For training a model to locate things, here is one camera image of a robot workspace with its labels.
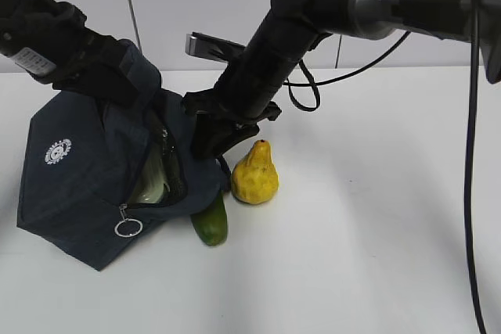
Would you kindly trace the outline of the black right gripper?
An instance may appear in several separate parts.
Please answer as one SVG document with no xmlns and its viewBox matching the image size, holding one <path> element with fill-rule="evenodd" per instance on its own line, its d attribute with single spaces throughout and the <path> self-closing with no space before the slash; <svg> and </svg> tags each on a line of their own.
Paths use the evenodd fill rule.
<svg viewBox="0 0 501 334">
<path fill-rule="evenodd" d="M 198 160 L 222 156 L 235 145 L 257 135 L 260 131 L 257 123 L 275 121 L 281 114 L 278 105 L 270 102 L 257 117 L 241 116 L 224 107 L 212 89 L 187 92 L 182 105 L 187 114 L 197 115 L 191 152 Z"/>
</svg>

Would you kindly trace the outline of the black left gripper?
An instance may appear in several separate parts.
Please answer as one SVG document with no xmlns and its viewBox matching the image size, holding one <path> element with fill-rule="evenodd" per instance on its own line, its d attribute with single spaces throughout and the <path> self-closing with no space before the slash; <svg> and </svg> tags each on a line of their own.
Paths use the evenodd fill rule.
<svg viewBox="0 0 501 334">
<path fill-rule="evenodd" d="M 139 90 L 127 78 L 125 43 L 85 26 L 75 5 L 17 0 L 1 6 L 1 55 L 38 83 L 130 108 Z"/>
</svg>

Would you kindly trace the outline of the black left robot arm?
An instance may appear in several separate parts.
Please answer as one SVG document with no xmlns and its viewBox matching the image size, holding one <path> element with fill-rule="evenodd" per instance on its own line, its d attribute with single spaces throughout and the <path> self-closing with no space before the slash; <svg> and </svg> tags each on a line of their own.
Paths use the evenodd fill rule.
<svg viewBox="0 0 501 334">
<path fill-rule="evenodd" d="M 139 91 L 128 78 L 128 46 L 86 20 L 69 2 L 1 0 L 1 54 L 40 84 L 131 106 Z"/>
</svg>

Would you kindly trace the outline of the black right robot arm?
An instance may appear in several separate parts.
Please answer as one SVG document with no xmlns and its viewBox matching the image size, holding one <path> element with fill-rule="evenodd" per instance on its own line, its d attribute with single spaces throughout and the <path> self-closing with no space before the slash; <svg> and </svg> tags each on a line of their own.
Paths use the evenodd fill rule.
<svg viewBox="0 0 501 334">
<path fill-rule="evenodd" d="M 397 30 L 477 42 L 487 81 L 500 80 L 500 0 L 270 0 L 245 45 L 197 32 L 186 37 L 189 56 L 226 63 L 212 88 L 183 99 L 196 118 L 193 155 L 218 157 L 256 135 L 260 121 L 275 120 L 273 97 L 323 40 L 378 41 Z"/>
</svg>

